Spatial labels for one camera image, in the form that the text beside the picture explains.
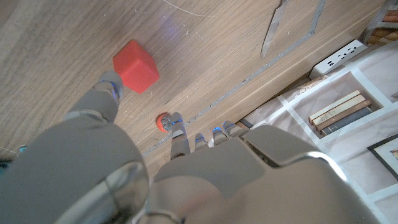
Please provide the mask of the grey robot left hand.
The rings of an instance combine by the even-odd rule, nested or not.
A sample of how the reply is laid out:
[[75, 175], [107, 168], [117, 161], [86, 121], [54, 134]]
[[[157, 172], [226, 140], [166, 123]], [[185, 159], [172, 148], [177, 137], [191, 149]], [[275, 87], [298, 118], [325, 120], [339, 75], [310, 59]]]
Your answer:
[[123, 83], [104, 73], [1, 174], [2, 223], [377, 223], [340, 166], [273, 126], [230, 121], [191, 150], [172, 115], [171, 160], [150, 177], [114, 120]]

